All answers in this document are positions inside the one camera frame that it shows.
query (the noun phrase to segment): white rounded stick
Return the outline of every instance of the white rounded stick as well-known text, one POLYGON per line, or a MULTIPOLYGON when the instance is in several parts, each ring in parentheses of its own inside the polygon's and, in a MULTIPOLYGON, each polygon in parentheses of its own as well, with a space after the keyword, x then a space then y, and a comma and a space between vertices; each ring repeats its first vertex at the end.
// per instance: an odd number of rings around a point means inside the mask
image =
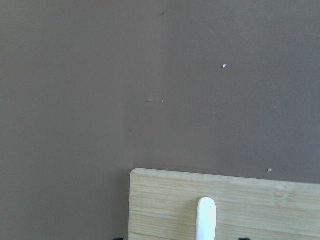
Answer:
POLYGON ((199 200, 196 215, 195 240, 215 240, 217 222, 217 207, 210 197, 199 200))

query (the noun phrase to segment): wood grain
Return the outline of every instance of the wood grain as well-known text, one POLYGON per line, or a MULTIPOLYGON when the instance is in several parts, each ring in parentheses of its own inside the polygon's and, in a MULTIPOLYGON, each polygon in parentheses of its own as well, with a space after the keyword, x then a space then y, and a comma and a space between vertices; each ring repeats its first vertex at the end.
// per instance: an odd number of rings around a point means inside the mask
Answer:
POLYGON ((320 239, 319 184, 137 168, 129 240, 194 240, 202 197, 216 203, 216 240, 320 239))

